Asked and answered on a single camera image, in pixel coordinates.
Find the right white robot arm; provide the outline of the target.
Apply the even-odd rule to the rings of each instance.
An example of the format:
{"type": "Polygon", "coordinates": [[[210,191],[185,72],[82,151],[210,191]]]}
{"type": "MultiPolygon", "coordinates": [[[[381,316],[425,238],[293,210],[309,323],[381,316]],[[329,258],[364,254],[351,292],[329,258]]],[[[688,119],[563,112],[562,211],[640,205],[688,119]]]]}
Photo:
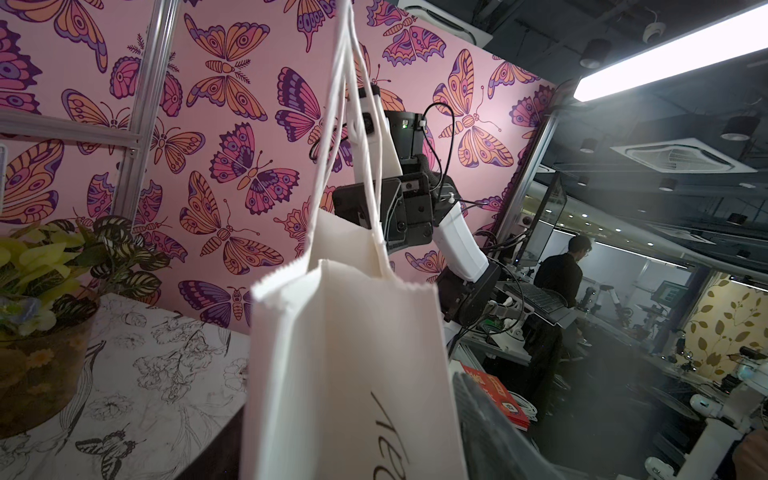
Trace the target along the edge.
{"type": "Polygon", "coordinates": [[[491,314],[501,269],[475,242],[453,180],[420,151],[425,116],[375,108],[362,119],[363,135],[348,121],[342,136],[355,182],[333,192],[336,218],[322,224],[330,258],[382,276],[390,253],[433,243],[445,260],[436,280],[444,318],[470,328],[491,314]]]}

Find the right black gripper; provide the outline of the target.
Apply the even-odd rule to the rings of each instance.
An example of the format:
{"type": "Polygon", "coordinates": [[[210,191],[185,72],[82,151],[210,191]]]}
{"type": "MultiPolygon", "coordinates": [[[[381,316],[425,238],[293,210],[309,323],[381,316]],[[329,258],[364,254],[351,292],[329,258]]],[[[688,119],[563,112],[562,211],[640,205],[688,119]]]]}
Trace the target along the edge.
{"type": "MultiPolygon", "coordinates": [[[[332,200],[337,216],[364,228],[372,227],[362,184],[337,188],[332,200]]],[[[397,252],[431,243],[435,229],[459,200],[452,180],[441,181],[430,171],[385,179],[380,221],[387,250],[397,252]]]]}

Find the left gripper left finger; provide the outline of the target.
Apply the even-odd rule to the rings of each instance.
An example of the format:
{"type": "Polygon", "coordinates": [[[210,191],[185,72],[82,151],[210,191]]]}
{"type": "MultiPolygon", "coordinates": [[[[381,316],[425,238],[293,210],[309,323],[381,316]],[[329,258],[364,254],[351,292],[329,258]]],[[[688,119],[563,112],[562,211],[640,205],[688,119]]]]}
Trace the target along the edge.
{"type": "Polygon", "coordinates": [[[177,480],[238,480],[244,408],[227,422],[211,443],[181,472],[177,480]]]}

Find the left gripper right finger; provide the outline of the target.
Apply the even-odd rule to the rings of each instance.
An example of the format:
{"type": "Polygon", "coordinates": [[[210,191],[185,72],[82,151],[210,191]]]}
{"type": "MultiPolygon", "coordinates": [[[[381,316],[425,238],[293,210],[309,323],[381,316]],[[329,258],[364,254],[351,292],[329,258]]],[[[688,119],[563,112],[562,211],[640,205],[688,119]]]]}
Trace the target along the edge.
{"type": "Polygon", "coordinates": [[[452,386],[470,479],[563,477],[468,374],[455,373],[452,386]]]}

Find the white paper bag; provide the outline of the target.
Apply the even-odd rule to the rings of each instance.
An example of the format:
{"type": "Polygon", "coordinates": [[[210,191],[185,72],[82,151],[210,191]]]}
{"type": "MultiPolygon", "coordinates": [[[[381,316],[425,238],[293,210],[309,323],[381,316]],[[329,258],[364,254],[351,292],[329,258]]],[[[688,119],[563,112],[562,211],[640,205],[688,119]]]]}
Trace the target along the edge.
{"type": "MultiPolygon", "coordinates": [[[[328,113],[360,114],[353,6],[337,5],[328,113]]],[[[328,120],[303,254],[251,287],[243,479],[463,479],[467,475],[436,288],[330,258],[320,206],[328,120]]]]}

